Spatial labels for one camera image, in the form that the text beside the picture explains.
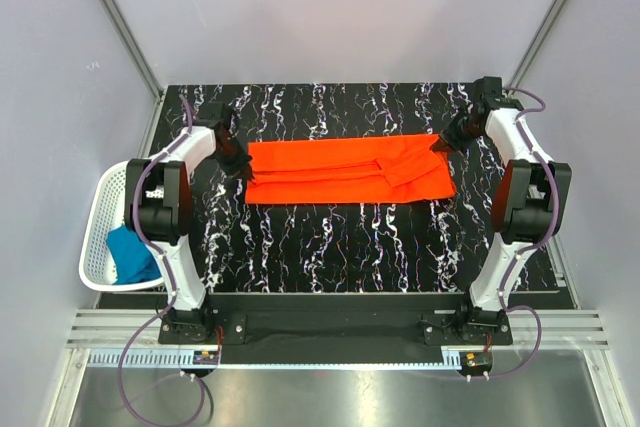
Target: black marble table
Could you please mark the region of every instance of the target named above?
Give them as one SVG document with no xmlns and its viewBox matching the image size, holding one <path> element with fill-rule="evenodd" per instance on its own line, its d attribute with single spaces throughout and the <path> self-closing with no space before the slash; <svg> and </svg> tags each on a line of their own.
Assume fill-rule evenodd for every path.
<svg viewBox="0 0 640 427">
<path fill-rule="evenodd" d="M 469 103 L 465 84 L 189 85 L 167 90 L 152 152 L 184 122 L 223 101 L 238 113 L 241 142 L 433 133 Z M 491 199 L 503 173 L 480 139 L 449 165 L 458 193 L 411 204 L 245 205 L 246 185 L 213 160 L 192 181 L 190 244 L 209 292 L 452 292 L 480 271 L 493 238 Z M 554 290 L 546 252 L 517 285 Z"/>
</svg>

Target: white wall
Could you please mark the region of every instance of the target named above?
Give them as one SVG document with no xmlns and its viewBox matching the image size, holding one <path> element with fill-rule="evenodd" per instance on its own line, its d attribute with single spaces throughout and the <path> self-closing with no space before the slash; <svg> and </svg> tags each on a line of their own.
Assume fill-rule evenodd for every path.
<svg viewBox="0 0 640 427">
<path fill-rule="evenodd" d="M 98 0 L 0 0 L 0 417 L 42 425 L 76 308 L 97 180 L 153 101 Z"/>
<path fill-rule="evenodd" d="M 573 168 L 560 236 L 640 421 L 639 79 L 640 0 L 570 0 L 524 87 L 549 104 L 536 136 Z"/>
<path fill-rule="evenodd" d="M 163 84 L 510 77 L 552 0 L 117 0 Z"/>
</svg>

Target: orange towel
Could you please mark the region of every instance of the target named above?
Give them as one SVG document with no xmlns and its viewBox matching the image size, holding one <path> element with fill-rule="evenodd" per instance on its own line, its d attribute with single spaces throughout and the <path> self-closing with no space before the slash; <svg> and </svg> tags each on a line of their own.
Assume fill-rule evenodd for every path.
<svg viewBox="0 0 640 427">
<path fill-rule="evenodd" d="M 406 203 L 453 197 L 437 135 L 251 142 L 248 204 Z"/>
</svg>

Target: metal floor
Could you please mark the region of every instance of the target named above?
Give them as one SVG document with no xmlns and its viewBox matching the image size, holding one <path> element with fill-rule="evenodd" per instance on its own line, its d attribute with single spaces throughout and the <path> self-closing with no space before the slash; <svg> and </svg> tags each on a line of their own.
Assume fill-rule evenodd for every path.
<svg viewBox="0 0 640 427">
<path fill-rule="evenodd" d="M 495 371 L 517 365 L 495 352 Z M 130 398 L 149 420 L 179 424 L 195 411 L 195 385 L 175 379 L 149 387 L 169 370 L 125 371 Z M 215 400 L 194 426 L 458 427 L 604 426 L 584 358 L 542 351 L 519 375 L 490 382 L 453 381 L 452 372 L 219 370 L 205 378 Z M 138 426 L 122 407 L 116 371 L 89 368 L 76 403 L 74 427 Z"/>
</svg>

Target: plastic basket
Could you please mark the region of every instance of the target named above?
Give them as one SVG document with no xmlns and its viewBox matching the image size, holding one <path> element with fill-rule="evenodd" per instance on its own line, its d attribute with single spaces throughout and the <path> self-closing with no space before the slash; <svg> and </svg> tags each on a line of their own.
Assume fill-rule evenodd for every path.
<svg viewBox="0 0 640 427">
<path fill-rule="evenodd" d="M 93 290 L 131 292 L 163 284 L 162 277 L 137 284 L 113 285 L 116 265 L 107 248 L 107 234 L 124 223 L 124 187 L 127 162 L 107 170 L 98 183 L 80 254 L 80 278 Z"/>
</svg>

